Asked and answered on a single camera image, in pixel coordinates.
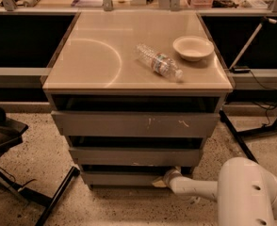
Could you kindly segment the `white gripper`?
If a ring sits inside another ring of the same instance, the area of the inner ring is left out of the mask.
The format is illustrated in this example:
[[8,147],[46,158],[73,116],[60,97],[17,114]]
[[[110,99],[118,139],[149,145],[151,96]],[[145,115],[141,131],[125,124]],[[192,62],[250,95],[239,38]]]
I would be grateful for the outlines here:
[[152,185],[158,188],[168,187],[175,195],[187,194],[188,178],[183,176],[179,171],[181,167],[176,166],[170,169],[164,177],[158,177],[152,181]]

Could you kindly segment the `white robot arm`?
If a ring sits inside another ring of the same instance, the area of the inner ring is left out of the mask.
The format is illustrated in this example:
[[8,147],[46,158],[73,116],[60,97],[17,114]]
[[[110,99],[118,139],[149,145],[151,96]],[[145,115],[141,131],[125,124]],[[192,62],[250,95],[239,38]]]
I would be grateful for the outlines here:
[[193,180],[173,168],[153,186],[183,199],[215,202],[219,226],[274,226],[277,221],[277,176],[247,158],[227,160],[216,181]]

